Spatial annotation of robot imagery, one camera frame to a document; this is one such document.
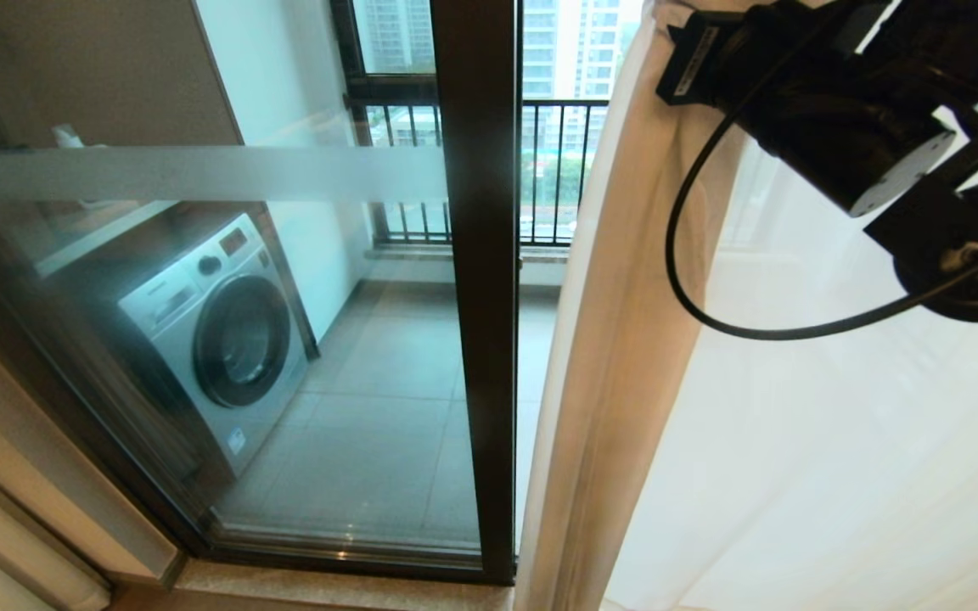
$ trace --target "washing machine door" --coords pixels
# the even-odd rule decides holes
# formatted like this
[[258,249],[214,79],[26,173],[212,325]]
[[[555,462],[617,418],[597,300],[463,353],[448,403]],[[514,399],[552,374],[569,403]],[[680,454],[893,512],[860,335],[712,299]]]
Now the washing machine door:
[[266,278],[226,279],[202,308],[194,336],[199,386],[217,405],[249,406],[274,386],[289,352],[289,307]]

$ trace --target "glass sliding door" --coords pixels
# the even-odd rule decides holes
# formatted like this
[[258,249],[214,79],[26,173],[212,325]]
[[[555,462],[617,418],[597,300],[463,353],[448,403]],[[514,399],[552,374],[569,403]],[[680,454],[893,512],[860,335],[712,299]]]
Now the glass sliding door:
[[197,556],[512,580],[514,16],[479,10],[0,0],[0,351]]

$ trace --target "washing machine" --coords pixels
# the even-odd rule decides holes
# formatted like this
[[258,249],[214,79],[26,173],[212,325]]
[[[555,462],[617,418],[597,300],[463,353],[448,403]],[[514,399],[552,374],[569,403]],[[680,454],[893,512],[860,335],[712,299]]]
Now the washing machine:
[[259,452],[307,371],[274,260],[237,217],[119,301],[199,411],[233,476]]

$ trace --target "metal railing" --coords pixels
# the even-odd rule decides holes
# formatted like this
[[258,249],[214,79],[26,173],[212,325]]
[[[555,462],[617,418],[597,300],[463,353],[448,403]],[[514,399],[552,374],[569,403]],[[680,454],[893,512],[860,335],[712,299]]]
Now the metal railing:
[[[520,244],[567,247],[608,100],[524,100]],[[351,102],[361,146],[440,146],[435,105]],[[450,244],[446,201],[373,202],[377,244]]]

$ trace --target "washing machine label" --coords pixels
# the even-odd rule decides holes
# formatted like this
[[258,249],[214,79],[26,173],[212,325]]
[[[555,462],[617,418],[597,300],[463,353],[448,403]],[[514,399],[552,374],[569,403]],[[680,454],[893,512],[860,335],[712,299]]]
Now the washing machine label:
[[247,442],[248,438],[245,437],[244,430],[237,426],[236,429],[233,429],[233,433],[228,436],[228,449],[233,450],[233,455],[238,455]]

